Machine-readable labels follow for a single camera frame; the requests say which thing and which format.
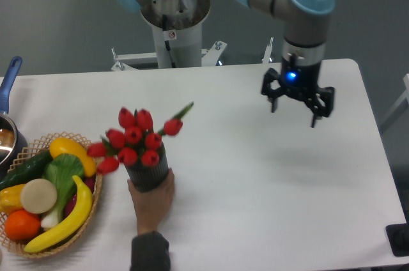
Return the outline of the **person's hand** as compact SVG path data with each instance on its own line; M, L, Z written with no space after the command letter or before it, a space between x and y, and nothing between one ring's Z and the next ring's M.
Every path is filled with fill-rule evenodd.
M169 213L174 199L173 170L170 168L165 180L149 192L139 192L131 180L127 180L127 184L137 219L137 235L158 231L158 227Z

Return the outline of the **grey sleeved forearm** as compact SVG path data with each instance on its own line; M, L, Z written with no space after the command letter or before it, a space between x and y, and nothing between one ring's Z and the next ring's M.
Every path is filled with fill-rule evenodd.
M169 242L157 231L135 236L130 270L170 270Z

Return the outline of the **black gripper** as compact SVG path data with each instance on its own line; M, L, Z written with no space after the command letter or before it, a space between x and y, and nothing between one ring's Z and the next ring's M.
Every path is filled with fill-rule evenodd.
M311 128L322 118L328 118L334 108L335 88L318 86L325 44L313 46L285 41L282 48L281 72L269 68L264 74L261 94L271 103L271 113L278 108L278 99L285 95L306 102L313 113Z

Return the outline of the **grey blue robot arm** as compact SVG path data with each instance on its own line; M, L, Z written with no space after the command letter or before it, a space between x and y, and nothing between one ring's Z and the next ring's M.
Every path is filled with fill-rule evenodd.
M140 13L151 26L158 66L203 66L201 26L210 0L116 0L124 9ZM318 85L328 25L335 0L237 0L285 24L281 69L269 69L261 94L273 108L287 96L303 102L313 120L330 116L335 90Z

